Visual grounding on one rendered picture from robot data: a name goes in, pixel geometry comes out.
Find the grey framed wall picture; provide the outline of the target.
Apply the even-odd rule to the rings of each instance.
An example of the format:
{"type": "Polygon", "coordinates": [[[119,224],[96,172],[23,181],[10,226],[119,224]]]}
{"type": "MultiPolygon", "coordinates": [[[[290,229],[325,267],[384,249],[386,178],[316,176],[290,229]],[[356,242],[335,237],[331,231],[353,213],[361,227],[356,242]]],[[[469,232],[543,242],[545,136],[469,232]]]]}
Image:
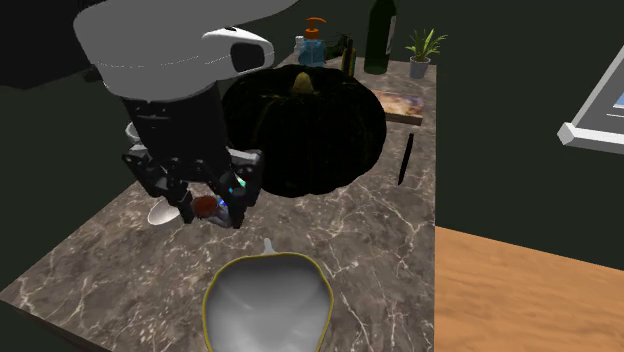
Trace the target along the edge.
{"type": "Polygon", "coordinates": [[[624,155],[624,45],[557,136],[564,146],[624,155]]]}

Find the blue soap dispenser orange pump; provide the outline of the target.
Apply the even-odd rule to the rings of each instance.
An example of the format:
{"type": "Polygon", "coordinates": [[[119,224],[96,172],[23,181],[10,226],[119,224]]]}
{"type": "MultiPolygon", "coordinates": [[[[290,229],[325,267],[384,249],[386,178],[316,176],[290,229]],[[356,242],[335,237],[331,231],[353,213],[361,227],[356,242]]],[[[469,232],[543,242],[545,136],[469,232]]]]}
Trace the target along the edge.
{"type": "Polygon", "coordinates": [[[298,57],[300,65],[309,67],[323,67],[325,64],[325,43],[320,39],[318,23],[325,23],[326,20],[320,17],[309,17],[306,19],[308,27],[304,34],[304,47],[298,57]]]}

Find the black pen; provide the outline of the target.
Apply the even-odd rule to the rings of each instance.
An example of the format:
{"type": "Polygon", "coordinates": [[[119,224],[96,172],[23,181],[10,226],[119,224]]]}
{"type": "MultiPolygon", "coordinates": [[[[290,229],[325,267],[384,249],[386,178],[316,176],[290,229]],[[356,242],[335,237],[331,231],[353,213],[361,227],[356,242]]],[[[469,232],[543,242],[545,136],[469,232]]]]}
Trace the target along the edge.
{"type": "Polygon", "coordinates": [[[401,166],[400,166],[397,185],[401,185],[404,181],[405,174],[406,174],[407,167],[408,167],[409,160],[410,160],[410,156],[411,156],[411,152],[413,149],[413,143],[414,143],[414,133],[409,133],[408,140],[407,140],[404,154],[403,154],[403,158],[402,158],[402,162],[401,162],[401,166]]]}

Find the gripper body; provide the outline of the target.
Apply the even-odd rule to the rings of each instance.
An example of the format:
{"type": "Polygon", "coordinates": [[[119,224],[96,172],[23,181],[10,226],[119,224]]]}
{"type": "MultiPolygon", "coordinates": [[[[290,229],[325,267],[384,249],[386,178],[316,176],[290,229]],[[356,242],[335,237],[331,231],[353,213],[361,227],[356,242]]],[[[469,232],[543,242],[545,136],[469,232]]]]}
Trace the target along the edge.
{"type": "Polygon", "coordinates": [[[227,169],[231,157],[218,86],[168,101],[122,100],[140,140],[161,161],[199,159],[211,169],[227,169]]]}

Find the dark green wine bottle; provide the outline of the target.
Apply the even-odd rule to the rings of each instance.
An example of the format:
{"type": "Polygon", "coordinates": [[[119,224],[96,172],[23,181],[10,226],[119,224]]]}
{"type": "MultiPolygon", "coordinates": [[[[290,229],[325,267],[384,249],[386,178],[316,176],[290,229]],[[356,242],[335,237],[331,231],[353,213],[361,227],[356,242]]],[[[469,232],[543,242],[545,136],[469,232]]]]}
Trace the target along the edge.
{"type": "Polygon", "coordinates": [[[364,71],[381,75],[387,71],[396,27],[395,0],[376,0],[369,14],[364,71]]]}

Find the white apple-shaped bowl yellow rim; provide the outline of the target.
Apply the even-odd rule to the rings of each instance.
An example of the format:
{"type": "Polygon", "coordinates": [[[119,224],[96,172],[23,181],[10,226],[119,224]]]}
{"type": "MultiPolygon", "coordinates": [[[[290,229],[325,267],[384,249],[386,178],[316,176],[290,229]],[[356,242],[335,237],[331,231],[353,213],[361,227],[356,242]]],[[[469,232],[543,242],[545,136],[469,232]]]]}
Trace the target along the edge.
{"type": "Polygon", "coordinates": [[[221,267],[202,302],[208,352],[320,352],[334,294],[320,266],[270,239],[221,267]]]}

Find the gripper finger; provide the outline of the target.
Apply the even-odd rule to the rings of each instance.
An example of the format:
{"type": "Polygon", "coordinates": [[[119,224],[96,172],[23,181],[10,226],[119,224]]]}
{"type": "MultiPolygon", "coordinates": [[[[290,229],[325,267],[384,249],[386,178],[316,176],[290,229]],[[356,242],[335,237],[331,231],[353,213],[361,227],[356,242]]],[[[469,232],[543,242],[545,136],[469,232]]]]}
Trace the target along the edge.
{"type": "Polygon", "coordinates": [[[228,210],[229,228],[239,229],[248,207],[253,207],[261,190],[264,158],[260,150],[240,151],[227,147],[230,171],[218,178],[201,160],[196,165],[201,181],[209,186],[219,203],[228,210]]]}
{"type": "Polygon", "coordinates": [[[142,144],[134,144],[122,155],[122,160],[150,197],[166,198],[170,205],[179,209],[178,218],[185,224],[193,222],[195,219],[191,209],[193,196],[186,181],[164,170],[142,144]]]}

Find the dark green pumpkin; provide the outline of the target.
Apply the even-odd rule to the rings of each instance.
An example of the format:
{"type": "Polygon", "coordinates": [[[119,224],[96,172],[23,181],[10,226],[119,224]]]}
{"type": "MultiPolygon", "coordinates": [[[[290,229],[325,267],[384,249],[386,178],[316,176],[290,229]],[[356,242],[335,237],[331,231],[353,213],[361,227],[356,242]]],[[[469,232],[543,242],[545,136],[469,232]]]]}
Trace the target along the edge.
{"type": "Polygon", "coordinates": [[[283,197],[347,186],[378,161],[386,113],[339,69],[285,65],[238,79],[222,99],[230,143],[264,155],[262,188],[283,197]]]}

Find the small dark yellow bottle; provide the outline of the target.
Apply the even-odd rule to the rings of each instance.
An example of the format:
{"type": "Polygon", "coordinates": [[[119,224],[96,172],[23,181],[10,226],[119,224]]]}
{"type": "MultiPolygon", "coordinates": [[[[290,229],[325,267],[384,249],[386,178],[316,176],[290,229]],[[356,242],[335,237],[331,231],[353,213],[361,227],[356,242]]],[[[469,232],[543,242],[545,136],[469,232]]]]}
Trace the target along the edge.
{"type": "Polygon", "coordinates": [[[356,62],[356,50],[354,41],[350,36],[344,39],[344,51],[342,54],[341,71],[346,77],[353,77],[356,62]]]}

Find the small red-haired figure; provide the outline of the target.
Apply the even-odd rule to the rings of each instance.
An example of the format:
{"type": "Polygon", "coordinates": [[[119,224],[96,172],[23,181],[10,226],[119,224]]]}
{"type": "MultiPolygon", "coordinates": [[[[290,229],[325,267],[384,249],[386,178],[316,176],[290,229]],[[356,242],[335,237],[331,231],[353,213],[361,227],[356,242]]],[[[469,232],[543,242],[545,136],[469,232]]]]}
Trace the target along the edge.
{"type": "Polygon", "coordinates": [[[212,195],[203,195],[194,198],[191,206],[194,215],[200,220],[206,220],[222,228],[231,226],[228,210],[219,203],[220,199],[212,195]]]}

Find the potted green plant grey pot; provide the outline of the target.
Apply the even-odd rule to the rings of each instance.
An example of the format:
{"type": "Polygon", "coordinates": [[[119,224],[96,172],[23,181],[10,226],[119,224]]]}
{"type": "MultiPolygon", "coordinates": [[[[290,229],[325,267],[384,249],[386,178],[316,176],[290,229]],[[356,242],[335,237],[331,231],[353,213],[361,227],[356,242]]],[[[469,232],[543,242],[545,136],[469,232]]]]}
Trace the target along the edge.
{"type": "Polygon", "coordinates": [[[434,36],[435,30],[423,30],[422,33],[417,30],[410,36],[412,44],[406,46],[411,51],[409,77],[413,79],[421,79],[424,77],[430,65],[433,54],[440,53],[440,44],[448,38],[447,35],[434,36]]]}

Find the brown patterned book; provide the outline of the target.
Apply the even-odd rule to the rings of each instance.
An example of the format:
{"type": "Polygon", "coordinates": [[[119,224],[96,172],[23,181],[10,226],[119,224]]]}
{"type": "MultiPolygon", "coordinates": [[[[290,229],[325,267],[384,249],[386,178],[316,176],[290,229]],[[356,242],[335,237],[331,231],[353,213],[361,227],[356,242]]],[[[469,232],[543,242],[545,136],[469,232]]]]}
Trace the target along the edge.
{"type": "Polygon", "coordinates": [[[424,118],[424,100],[419,96],[373,90],[382,105],[386,120],[420,126],[424,118]]]}

